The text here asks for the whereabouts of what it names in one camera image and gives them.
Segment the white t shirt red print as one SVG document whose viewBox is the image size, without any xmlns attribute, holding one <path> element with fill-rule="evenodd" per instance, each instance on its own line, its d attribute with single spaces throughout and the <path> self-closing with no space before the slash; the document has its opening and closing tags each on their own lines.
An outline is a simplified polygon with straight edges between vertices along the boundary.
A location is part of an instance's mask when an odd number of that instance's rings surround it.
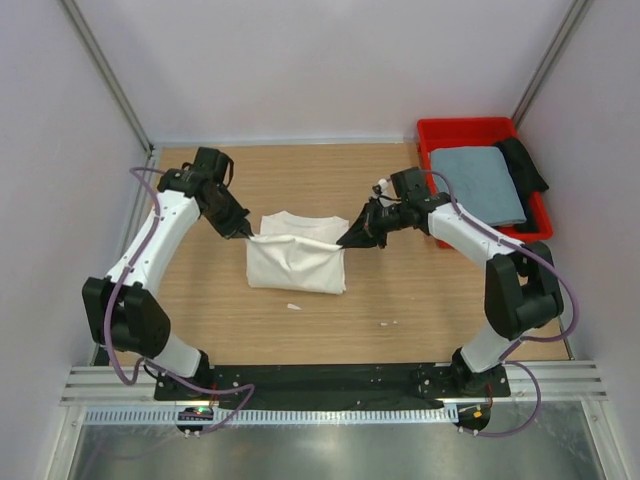
<svg viewBox="0 0 640 480">
<path fill-rule="evenodd" d="M 343 294 L 344 250 L 337 241 L 348 229 L 349 221 L 337 216 L 264 216 L 259 233 L 246 241 L 249 286 Z"/>
</svg>

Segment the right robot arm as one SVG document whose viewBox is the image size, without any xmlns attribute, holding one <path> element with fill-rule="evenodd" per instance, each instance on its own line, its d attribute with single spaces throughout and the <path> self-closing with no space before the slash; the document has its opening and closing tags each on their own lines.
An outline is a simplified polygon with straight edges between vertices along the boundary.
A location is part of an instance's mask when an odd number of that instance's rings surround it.
<svg viewBox="0 0 640 480">
<path fill-rule="evenodd" d="M 530 331 L 563 312 L 560 282 L 544 243 L 524 243 L 486 225 L 465 210 L 450 189 L 432 192 L 426 175 L 412 167 L 381 180 L 337 243 L 344 249 L 383 249 L 389 233 L 413 228 L 483 269 L 487 325 L 455 351 L 449 374 L 455 391 L 476 396 L 485 392 L 497 367 Z"/>
</svg>

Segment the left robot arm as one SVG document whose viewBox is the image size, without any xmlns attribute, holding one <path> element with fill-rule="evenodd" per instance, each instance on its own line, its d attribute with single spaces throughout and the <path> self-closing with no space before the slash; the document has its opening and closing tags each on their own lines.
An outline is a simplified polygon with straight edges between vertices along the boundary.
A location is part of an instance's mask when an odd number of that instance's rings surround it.
<svg viewBox="0 0 640 480">
<path fill-rule="evenodd" d="M 204 398 L 212 387 L 206 353 L 181 340 L 156 298 L 166 269 L 188 231 L 206 219 L 224 239 L 252 235 L 249 211 L 229 190 L 234 162 L 218 149 L 201 147 L 191 162 L 160 175 L 157 186 L 141 184 L 152 208 L 118 262 L 101 278 L 90 277 L 82 299 L 93 340 L 102 346 L 119 380 L 132 386 L 120 352 L 134 353 L 147 366 L 171 378 L 189 399 Z"/>
</svg>

